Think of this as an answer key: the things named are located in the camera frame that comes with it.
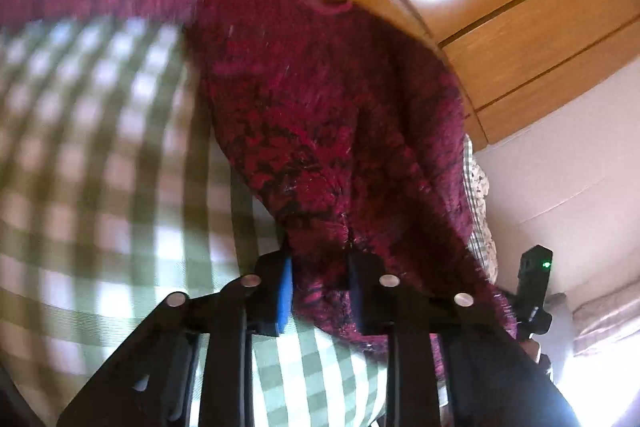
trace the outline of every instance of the blue foam pad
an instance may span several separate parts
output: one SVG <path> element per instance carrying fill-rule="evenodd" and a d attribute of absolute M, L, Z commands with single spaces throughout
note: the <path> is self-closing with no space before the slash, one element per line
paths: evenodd
<path fill-rule="evenodd" d="M 293 274 L 291 270 L 291 258 L 287 257 L 282 268 L 280 289 L 278 291 L 278 316 L 276 318 L 276 333 L 284 331 L 291 316 L 291 303 L 293 302 Z"/>

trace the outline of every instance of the metal screw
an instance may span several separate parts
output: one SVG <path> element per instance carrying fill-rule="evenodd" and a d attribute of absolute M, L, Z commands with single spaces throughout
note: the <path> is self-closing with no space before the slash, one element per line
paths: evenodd
<path fill-rule="evenodd" d="M 178 306 L 182 306 L 187 300 L 187 297 L 184 293 L 181 292 L 173 292 L 170 293 L 166 298 L 166 303 L 171 306 L 171 308 L 177 308 Z"/>
<path fill-rule="evenodd" d="M 240 283 L 245 288 L 255 288 L 261 282 L 262 282 L 262 279 L 260 279 L 260 276 L 256 275 L 255 273 L 250 273 L 249 275 L 245 275 L 240 280 Z"/>
<path fill-rule="evenodd" d="M 469 308 L 469 306 L 474 304 L 474 298 L 468 293 L 456 293 L 453 300 L 458 306 L 462 306 L 463 308 Z"/>
<path fill-rule="evenodd" d="M 386 288 L 394 288 L 400 284 L 400 280 L 395 275 L 391 275 L 390 273 L 385 273 L 380 276 L 380 284 L 382 284 Z"/>

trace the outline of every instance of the checkered bedsheet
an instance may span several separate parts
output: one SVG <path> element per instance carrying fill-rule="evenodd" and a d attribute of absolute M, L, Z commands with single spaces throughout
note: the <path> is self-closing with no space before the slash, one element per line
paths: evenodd
<path fill-rule="evenodd" d="M 0 31 L 0 359 L 48 425 L 168 293 L 219 291 L 278 247 L 197 81 L 175 25 Z M 485 266 L 477 227 L 470 248 Z M 368 426 L 383 412 L 385 366 L 302 321 L 257 337 L 253 363 L 257 426 Z"/>

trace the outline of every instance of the sweater neckline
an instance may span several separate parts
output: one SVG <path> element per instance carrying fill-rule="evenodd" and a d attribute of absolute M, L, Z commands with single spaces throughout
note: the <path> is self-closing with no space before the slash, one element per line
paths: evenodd
<path fill-rule="evenodd" d="M 348 12 L 353 7 L 353 1 L 343 0 L 335 3 L 327 3 L 322 0 L 297 0 L 315 12 L 324 15 L 336 15 Z"/>

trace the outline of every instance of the gingham tablecloth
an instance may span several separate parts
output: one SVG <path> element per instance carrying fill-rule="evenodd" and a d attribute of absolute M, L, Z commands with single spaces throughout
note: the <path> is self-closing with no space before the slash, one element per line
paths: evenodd
<path fill-rule="evenodd" d="M 48 425 L 168 293 L 219 291 L 278 247 L 197 82 L 175 25 L 0 31 L 0 359 Z M 483 248 L 474 227 L 485 266 Z M 385 366 L 302 321 L 256 337 L 253 363 L 258 427 L 368 426 L 383 412 Z"/>

